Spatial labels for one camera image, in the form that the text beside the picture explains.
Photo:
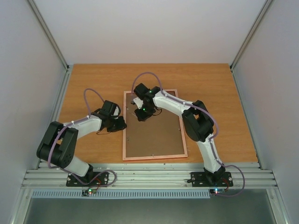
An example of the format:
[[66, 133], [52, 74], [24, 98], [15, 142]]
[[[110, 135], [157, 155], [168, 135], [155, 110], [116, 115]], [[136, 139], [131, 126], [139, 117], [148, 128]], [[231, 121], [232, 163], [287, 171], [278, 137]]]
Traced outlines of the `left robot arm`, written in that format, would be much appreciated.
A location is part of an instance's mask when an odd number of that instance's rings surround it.
[[101, 108], [82, 119], [69, 123], [51, 122], [37, 148], [37, 157], [46, 161], [48, 168], [59, 168], [81, 184], [90, 184], [97, 175], [92, 165], [74, 155], [77, 140], [103, 129], [109, 133], [124, 130], [127, 125], [120, 113], [121, 109], [116, 103], [105, 100]]

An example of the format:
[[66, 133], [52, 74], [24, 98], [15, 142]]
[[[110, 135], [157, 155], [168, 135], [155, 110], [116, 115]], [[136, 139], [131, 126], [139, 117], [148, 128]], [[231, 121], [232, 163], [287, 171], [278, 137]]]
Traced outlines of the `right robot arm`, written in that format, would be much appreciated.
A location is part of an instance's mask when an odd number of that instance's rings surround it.
[[139, 84], [133, 89], [136, 98], [132, 104], [137, 106], [135, 114], [139, 121], [152, 117], [157, 109], [167, 110], [184, 123], [185, 133], [196, 142], [204, 161], [206, 181], [215, 186], [225, 173], [214, 143], [214, 119], [206, 110], [202, 101], [185, 101], [177, 98], [160, 87], [152, 89]]

